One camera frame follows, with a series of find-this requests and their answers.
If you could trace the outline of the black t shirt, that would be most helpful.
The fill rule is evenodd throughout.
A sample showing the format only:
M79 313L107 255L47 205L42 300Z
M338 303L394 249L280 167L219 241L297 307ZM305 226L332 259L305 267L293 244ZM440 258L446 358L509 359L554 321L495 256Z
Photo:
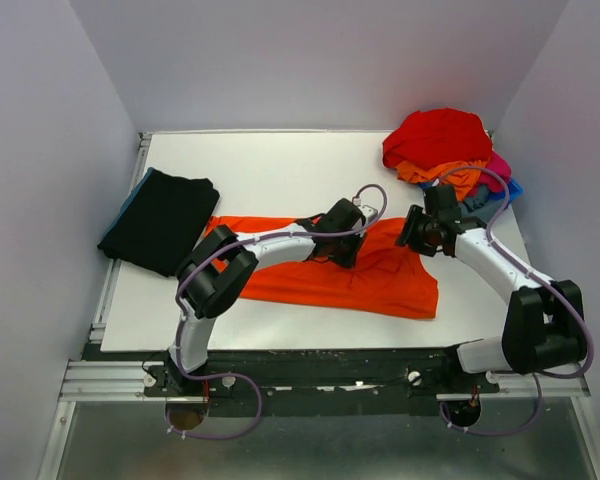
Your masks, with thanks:
M154 168L97 248L109 259L171 277L195 246L219 199L207 178L172 176Z

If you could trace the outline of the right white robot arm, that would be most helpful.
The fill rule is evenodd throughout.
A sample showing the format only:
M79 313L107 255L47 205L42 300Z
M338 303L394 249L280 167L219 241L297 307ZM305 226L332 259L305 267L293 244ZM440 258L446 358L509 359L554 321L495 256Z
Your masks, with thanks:
M424 256L455 258L476 272L507 306L503 332L460 344L456 358L440 367L440 379L460 392L477 373L510 371L546 374L568 364L586 365L591 335L584 326L581 289L534 270L503 246L487 224L464 217L450 185L424 190L424 205L413 205L396 244Z

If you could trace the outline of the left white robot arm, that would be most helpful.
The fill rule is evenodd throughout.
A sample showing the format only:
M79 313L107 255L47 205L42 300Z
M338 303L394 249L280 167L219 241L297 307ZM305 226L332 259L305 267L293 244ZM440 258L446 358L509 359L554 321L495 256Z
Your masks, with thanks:
M168 384L181 395L194 393L208 360L216 319L231 308L254 273L266 268L324 260L341 268L355 265L366 229L377 209L358 198L339 200L328 212L256 233L222 224L207 234L177 273L180 309L175 339L165 363Z

